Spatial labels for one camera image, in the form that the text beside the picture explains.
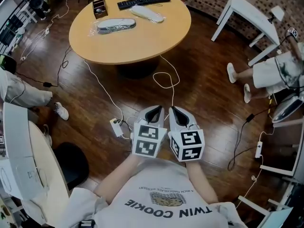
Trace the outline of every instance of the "white slipper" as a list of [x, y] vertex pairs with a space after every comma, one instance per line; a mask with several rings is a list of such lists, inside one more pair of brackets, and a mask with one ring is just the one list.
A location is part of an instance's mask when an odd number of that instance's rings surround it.
[[251, 100], [250, 87], [248, 84], [244, 84], [244, 101], [246, 104]]
[[234, 67], [233, 67], [232, 63], [228, 63], [227, 73], [228, 73], [228, 76], [229, 76], [230, 83], [232, 83], [232, 84], [235, 83], [236, 79], [233, 77], [233, 73], [235, 73], [235, 70], [234, 70]]

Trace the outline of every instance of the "table top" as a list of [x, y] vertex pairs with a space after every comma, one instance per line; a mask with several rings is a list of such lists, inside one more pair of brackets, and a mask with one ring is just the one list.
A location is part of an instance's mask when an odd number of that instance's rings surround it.
[[179, 44], [187, 35], [191, 16], [181, 0], [147, 5], [165, 17], [162, 23], [152, 23], [133, 15], [129, 9], [119, 10], [117, 3], [125, 0], [105, 0], [108, 16], [98, 21], [113, 18], [131, 18], [135, 28], [106, 35], [89, 36], [96, 27], [92, 3], [75, 18], [69, 32], [72, 49], [82, 58], [99, 64], [128, 64], [156, 57]]
[[67, 183], [43, 133], [31, 121], [28, 124], [34, 161], [43, 186], [49, 187], [47, 193], [39, 194], [32, 201], [40, 207], [47, 224], [55, 227], [68, 203]]
[[280, 45], [280, 40], [274, 24], [268, 21], [268, 17], [246, 0], [231, 0], [232, 9], [247, 19], [260, 31], [262, 31], [273, 43]]

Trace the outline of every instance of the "round wooden table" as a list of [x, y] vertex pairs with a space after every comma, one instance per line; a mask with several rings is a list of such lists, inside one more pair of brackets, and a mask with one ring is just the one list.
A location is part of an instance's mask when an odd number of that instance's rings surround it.
[[96, 30], [97, 21], [90, 3], [72, 23], [69, 32], [70, 45], [80, 57], [90, 62], [129, 65], [127, 71], [136, 65], [146, 71], [148, 59], [172, 49], [187, 35], [191, 25], [189, 10], [181, 0], [160, 3], [161, 6], [147, 5], [146, 7], [165, 17], [162, 23], [152, 23], [133, 15], [129, 9], [119, 10], [117, 3], [121, 1], [125, 0], [105, 0], [108, 16], [98, 21], [132, 18], [136, 20], [135, 28], [106, 35], [95, 31], [94, 35], [90, 35], [92, 30]]

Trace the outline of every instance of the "small box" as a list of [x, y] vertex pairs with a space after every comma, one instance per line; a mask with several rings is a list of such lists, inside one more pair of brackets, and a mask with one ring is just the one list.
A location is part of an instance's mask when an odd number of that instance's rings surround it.
[[200, 160], [205, 148], [204, 132], [198, 130], [183, 130], [169, 132], [170, 147], [178, 161]]
[[96, 19], [107, 16], [108, 12], [106, 10], [105, 0], [93, 1], [93, 12]]
[[166, 133], [166, 128], [134, 123], [132, 154], [156, 158]]

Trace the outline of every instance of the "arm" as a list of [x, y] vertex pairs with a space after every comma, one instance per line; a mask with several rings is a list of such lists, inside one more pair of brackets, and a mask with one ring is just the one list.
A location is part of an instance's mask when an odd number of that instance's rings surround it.
[[218, 203], [218, 197], [208, 182], [198, 161], [186, 162], [189, 180], [192, 182], [194, 189], [208, 203]]
[[95, 188], [94, 193], [99, 197], [105, 198], [108, 204], [112, 203], [113, 199], [129, 180], [140, 161], [140, 156], [130, 154], [123, 163]]
[[297, 44], [295, 38], [293, 36], [289, 36], [287, 38], [287, 40], [291, 46], [292, 54], [295, 55], [299, 61], [302, 61], [302, 55], [301, 55], [301, 52], [299, 50], [299, 47], [298, 47], [298, 44]]

